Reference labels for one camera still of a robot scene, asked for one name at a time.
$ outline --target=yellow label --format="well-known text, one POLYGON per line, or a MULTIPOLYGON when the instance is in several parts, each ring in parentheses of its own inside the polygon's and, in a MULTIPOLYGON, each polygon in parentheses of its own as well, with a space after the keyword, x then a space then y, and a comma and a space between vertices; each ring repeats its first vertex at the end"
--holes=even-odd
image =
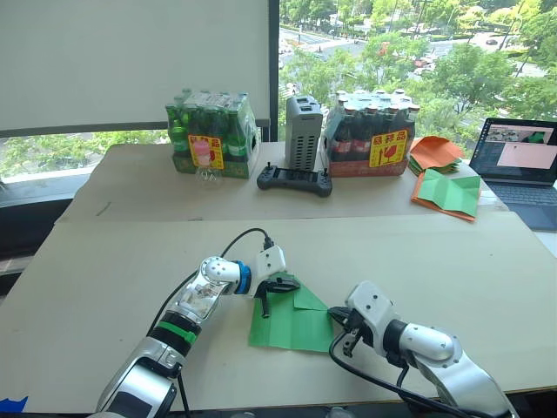
POLYGON ((191 159, 193 159, 193 164, 199 167, 198 156, 195 153, 195 144, 198 141, 205 141, 209 143, 209 150, 211 153, 211 167, 223 170, 225 168, 225 162, 223 160, 223 146, 220 138, 204 137, 203 135, 188 135, 188 141, 190 143, 191 159))
POLYGON ((369 166, 399 163, 404 158, 406 149, 406 130, 382 133, 372 137, 372 150, 369 153, 369 166))

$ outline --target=laptop keyboard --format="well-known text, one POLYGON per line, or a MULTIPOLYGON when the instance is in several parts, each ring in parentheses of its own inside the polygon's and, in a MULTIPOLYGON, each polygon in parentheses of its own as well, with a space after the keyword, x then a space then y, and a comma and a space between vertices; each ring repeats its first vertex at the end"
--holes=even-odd
POLYGON ((520 187, 494 183, 490 183, 489 187, 505 203, 557 206, 557 190, 552 187, 520 187))

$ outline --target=laptop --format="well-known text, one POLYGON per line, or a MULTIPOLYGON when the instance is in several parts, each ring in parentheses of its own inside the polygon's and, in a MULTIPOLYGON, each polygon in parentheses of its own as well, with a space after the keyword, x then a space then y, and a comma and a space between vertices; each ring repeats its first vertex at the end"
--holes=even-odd
POLYGON ((557 231, 557 122, 486 119, 470 166, 530 229, 557 231))

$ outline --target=green band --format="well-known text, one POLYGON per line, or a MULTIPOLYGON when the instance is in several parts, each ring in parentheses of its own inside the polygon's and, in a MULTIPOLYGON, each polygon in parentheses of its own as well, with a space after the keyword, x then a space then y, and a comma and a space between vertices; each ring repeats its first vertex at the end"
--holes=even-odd
POLYGON ((184 329, 177 327, 174 324, 171 324, 170 322, 164 322, 163 320, 161 320, 158 323, 158 326, 164 329, 168 329, 169 331, 175 333, 176 335, 179 335, 184 340, 188 341, 190 344, 193 344, 195 340, 198 338, 197 335, 195 335, 194 333, 191 333, 190 331, 185 331, 184 329))

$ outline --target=power supply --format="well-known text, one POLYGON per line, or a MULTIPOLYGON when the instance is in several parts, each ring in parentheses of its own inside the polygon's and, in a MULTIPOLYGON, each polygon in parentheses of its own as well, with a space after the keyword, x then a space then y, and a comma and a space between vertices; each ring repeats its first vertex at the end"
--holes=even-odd
POLYGON ((312 96, 292 96, 286 100, 288 168, 313 171, 322 122, 323 113, 312 96))

